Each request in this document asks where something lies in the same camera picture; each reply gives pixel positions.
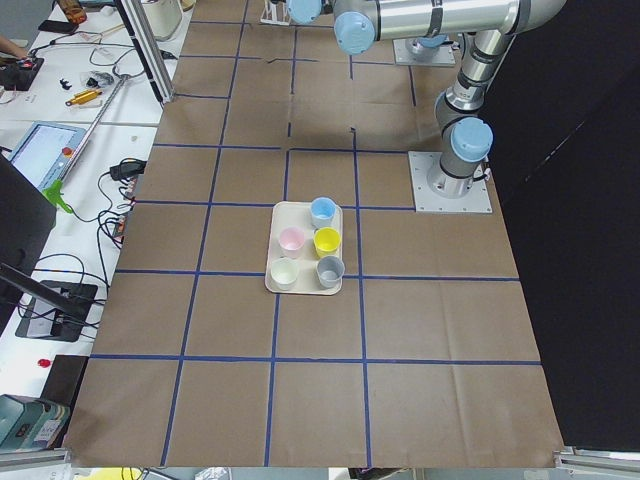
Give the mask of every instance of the orange tool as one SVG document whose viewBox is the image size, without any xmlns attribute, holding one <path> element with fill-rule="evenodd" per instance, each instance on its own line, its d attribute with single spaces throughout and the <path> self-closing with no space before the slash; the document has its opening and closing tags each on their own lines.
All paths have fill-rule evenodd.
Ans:
<svg viewBox="0 0 640 480">
<path fill-rule="evenodd" d="M 67 107 L 71 105 L 82 105 L 98 97 L 98 95 L 102 95 L 102 90 L 85 90 L 84 92 L 76 93 L 71 100 L 67 100 L 64 104 Z"/>
</svg>

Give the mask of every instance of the tray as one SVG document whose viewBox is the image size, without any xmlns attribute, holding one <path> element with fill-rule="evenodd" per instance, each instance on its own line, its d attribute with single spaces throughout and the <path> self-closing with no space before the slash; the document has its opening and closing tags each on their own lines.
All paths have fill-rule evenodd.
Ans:
<svg viewBox="0 0 640 480">
<path fill-rule="evenodd" d="M 267 253 L 267 267 L 264 276 L 264 284 L 271 292 L 300 295 L 335 295 L 342 288 L 342 281 L 335 287 L 324 288 L 318 280 L 316 265 L 318 264 L 319 258 L 313 246 L 313 234 L 316 229 L 311 224 L 310 207 L 310 202 L 280 202 L 273 207 L 271 231 L 269 233 L 269 252 Z M 284 257 L 280 245 L 278 245 L 278 235 L 287 227 L 301 228 L 304 231 L 305 242 L 302 247 L 302 253 L 295 259 L 300 267 L 298 280 L 291 290 L 282 290 L 271 280 L 270 269 L 274 260 Z M 337 205 L 331 227 L 340 232 L 342 242 L 344 242 L 342 233 L 342 209 Z M 336 256 L 342 259 L 342 243 L 340 243 Z"/>
</svg>

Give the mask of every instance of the white desk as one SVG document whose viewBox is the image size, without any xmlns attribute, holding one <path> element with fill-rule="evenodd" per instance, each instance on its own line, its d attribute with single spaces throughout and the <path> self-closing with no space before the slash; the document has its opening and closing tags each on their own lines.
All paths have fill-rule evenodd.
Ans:
<svg viewBox="0 0 640 480">
<path fill-rule="evenodd" d="M 158 42 L 160 49 L 179 56 L 191 19 L 192 10 L 183 14 L 182 23 L 172 38 L 166 42 Z M 63 20 L 62 12 L 56 8 L 50 17 L 52 20 Z M 80 30 L 90 32 L 102 32 L 119 25 L 120 16 L 114 13 L 105 16 L 101 13 L 89 13 L 86 22 L 80 25 Z M 36 38 L 33 47 L 48 44 L 52 39 L 59 37 L 55 33 L 41 32 Z M 83 41 L 79 34 L 64 38 L 61 42 Z M 132 45 L 126 29 L 108 35 L 104 43 L 118 43 Z M 44 58 L 44 64 L 35 78 L 31 88 L 27 92 L 18 92 L 16 98 L 4 105 L 0 105 L 0 120 L 43 120 L 52 122 L 89 123 L 93 121 L 99 108 L 68 107 L 65 101 L 73 97 L 74 93 L 86 90 L 80 83 L 80 74 L 92 70 L 111 72 L 111 67 L 96 67 L 89 63 L 89 55 L 94 46 L 54 46 L 38 52 L 38 56 Z M 114 58 L 118 58 L 127 51 L 122 47 L 102 47 L 108 50 Z M 96 53 L 94 61 L 98 63 L 111 63 L 111 60 Z M 176 60 L 165 60 L 165 65 L 171 77 L 175 73 Z M 129 53 L 119 65 L 121 73 L 135 75 L 142 71 L 142 63 L 137 52 Z M 60 79 L 68 80 L 73 88 L 64 90 L 60 85 Z M 110 93 L 105 90 L 103 96 Z M 11 92 L 3 95 L 2 101 L 12 95 Z M 153 125 L 157 126 L 162 115 L 162 107 L 156 100 L 146 75 L 130 80 L 118 93 L 113 103 L 103 117 L 103 124 L 129 124 L 129 125 Z"/>
<path fill-rule="evenodd" d="M 31 122 L 0 121 L 0 145 L 13 147 L 30 126 Z M 87 149 L 65 181 L 63 189 L 65 201 L 72 205 L 81 217 L 94 218 L 100 210 L 108 206 L 107 200 L 97 190 L 98 176 L 125 157 L 146 160 L 151 151 L 155 132 L 156 129 L 153 127 L 98 126 Z M 115 205 L 122 203 L 122 196 L 118 192 L 119 183 L 111 178 L 104 178 L 101 185 Z M 95 222 L 82 223 L 73 215 L 58 210 L 56 226 L 49 235 L 42 256 L 70 253 L 82 259 L 87 272 L 102 276 L 96 244 L 96 229 Z M 111 244 L 109 239 L 103 235 L 101 237 L 105 265 L 110 278 L 115 269 L 119 250 Z M 43 260 L 37 268 L 77 271 L 80 270 L 80 265 L 69 257 L 54 257 Z M 78 282 L 80 276 L 70 273 L 34 272 L 33 278 Z M 106 297 L 105 287 L 99 280 L 85 277 L 84 283 L 98 285 L 96 298 Z M 87 321 L 91 323 L 99 321 L 101 314 L 102 308 L 93 306 Z M 38 366 L 39 359 L 53 360 L 56 354 L 88 355 L 91 353 L 93 342 L 86 337 L 80 337 L 75 343 L 16 337 L 15 331 L 19 323 L 20 316 L 14 311 L 0 337 L 0 394 L 37 397 L 49 374 L 49 368 Z M 95 336 L 95 330 L 90 327 L 85 327 L 82 333 Z"/>
</svg>

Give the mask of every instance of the tablet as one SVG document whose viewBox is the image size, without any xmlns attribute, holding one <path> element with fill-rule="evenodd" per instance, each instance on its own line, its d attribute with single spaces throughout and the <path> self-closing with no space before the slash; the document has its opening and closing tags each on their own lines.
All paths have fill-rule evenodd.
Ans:
<svg viewBox="0 0 640 480">
<path fill-rule="evenodd" d="M 13 149 L 9 161 L 38 190 L 43 191 L 60 178 L 71 155 L 63 149 L 75 150 L 86 130 L 52 122 L 34 122 Z"/>
</svg>

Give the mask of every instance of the green clip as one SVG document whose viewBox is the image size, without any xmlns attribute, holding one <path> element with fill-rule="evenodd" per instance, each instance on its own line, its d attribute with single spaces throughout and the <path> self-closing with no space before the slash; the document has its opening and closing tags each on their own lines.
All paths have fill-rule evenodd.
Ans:
<svg viewBox="0 0 640 480">
<path fill-rule="evenodd" d="M 62 200 L 62 181 L 60 179 L 54 180 L 50 187 L 45 188 L 42 193 L 47 200 L 55 206 L 62 208 L 67 213 L 73 213 L 73 209 Z"/>
</svg>

